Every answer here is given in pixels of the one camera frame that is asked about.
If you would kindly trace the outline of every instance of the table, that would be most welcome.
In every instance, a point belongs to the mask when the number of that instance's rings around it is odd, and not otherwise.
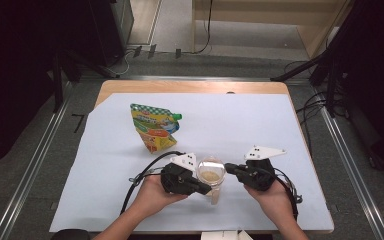
[[[297,25],[308,56],[314,58],[350,7],[350,0],[214,0],[211,21]],[[209,9],[210,0],[192,2],[192,51],[195,20],[208,20]]]
[[[252,147],[251,143],[255,143],[256,138],[263,145],[270,143],[274,145],[272,147],[284,146],[294,160],[292,161],[292,158],[286,154],[276,157],[276,160],[272,159],[272,164],[284,170],[295,182],[299,194],[303,194],[304,202],[298,206],[300,211],[298,223],[307,232],[333,231],[333,222],[327,210],[326,200],[306,149],[302,132],[298,127],[285,84],[111,80],[102,85],[96,108],[89,114],[51,232],[67,228],[103,230],[118,216],[127,188],[131,184],[127,179],[141,171],[148,164],[148,160],[150,162],[159,156],[159,154],[150,155],[138,136],[133,138],[137,133],[134,131],[131,117],[127,115],[130,115],[131,101],[138,99],[142,99],[143,104],[154,103],[157,104],[154,106],[159,107],[169,100],[169,105],[173,107],[171,110],[184,107],[181,111],[184,117],[180,122],[181,128],[174,134],[178,143],[169,150],[194,152],[198,158],[204,157],[204,154],[216,153],[225,162],[239,164],[243,163],[243,155]],[[255,116],[262,122],[244,120],[246,124],[230,128],[229,131],[222,132],[217,129],[218,125],[221,127],[226,124],[227,126],[238,125],[234,116],[240,114],[241,109],[235,109],[235,111],[224,112],[223,114],[227,115],[221,123],[210,124],[211,126],[200,124],[202,120],[200,113],[203,111],[217,113],[223,110],[222,106],[225,104],[233,108],[241,106],[253,109],[254,101],[260,101],[258,106],[266,116],[264,118]],[[206,119],[212,123],[217,117],[219,115],[210,114]],[[124,127],[123,118],[128,122],[126,127]],[[197,135],[202,136],[200,131],[204,131],[206,137],[196,141]],[[225,137],[226,133],[237,136],[246,133],[247,137],[229,138]],[[123,139],[121,135],[131,137]],[[300,169],[302,172],[292,171],[292,169]],[[227,176],[216,207],[206,202],[205,196],[192,194],[187,201],[170,205],[164,211],[146,219],[135,232],[182,234],[215,230],[247,230],[251,234],[277,232],[276,227],[260,212],[255,200],[244,191],[234,176]],[[217,221],[209,219],[209,216],[216,216]]]

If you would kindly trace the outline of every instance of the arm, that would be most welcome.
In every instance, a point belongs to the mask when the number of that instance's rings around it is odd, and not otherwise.
[[[276,180],[265,192],[257,191],[246,185],[244,187],[257,200],[263,212],[276,225],[284,239],[308,239],[294,219],[291,202],[282,184]]]
[[[161,185],[160,176],[148,176],[143,180],[132,205],[94,239],[127,239],[142,220],[161,211],[165,206],[187,197],[166,193]]]

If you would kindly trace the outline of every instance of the person's left hand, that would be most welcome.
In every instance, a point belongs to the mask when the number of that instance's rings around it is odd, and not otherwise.
[[[187,198],[187,195],[172,194],[164,191],[161,176],[145,177],[139,192],[129,209],[135,209],[143,217],[149,217],[161,211],[165,206]]]

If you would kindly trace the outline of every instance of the person's right hand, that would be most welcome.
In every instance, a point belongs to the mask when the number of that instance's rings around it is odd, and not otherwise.
[[[278,180],[264,192],[257,191],[244,185],[248,193],[260,204],[267,217],[277,225],[279,221],[292,217],[291,202],[286,194],[285,188]]]

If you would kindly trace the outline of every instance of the metal strip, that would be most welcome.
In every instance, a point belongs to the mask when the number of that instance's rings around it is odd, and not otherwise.
[[[330,134],[332,135],[333,141],[335,142],[336,148],[338,149],[342,163],[348,173],[357,197],[360,200],[360,204],[363,207],[363,211],[366,214],[370,227],[372,228],[376,239],[384,239],[384,220],[360,174],[360,171],[358,170],[351,152],[348,149],[336,119],[330,117],[326,108],[323,108],[322,115]]]
[[[61,123],[64,113],[67,109],[68,102],[73,93],[73,89],[74,87],[69,82],[67,82],[65,86],[65,100],[61,105],[60,110],[52,115],[52,118],[45,130],[45,133],[40,139],[40,142],[33,154],[33,157],[31,158],[30,163],[27,166],[26,171],[24,172],[23,178],[18,184],[17,190],[15,191],[10,202],[8,203],[5,213],[1,219],[0,240],[8,239],[11,233],[14,223],[21,212],[21,209],[27,199],[33,182],[36,179],[36,176],[39,172],[40,166],[42,165],[43,159],[46,156],[52,139],[54,138],[55,133]]]

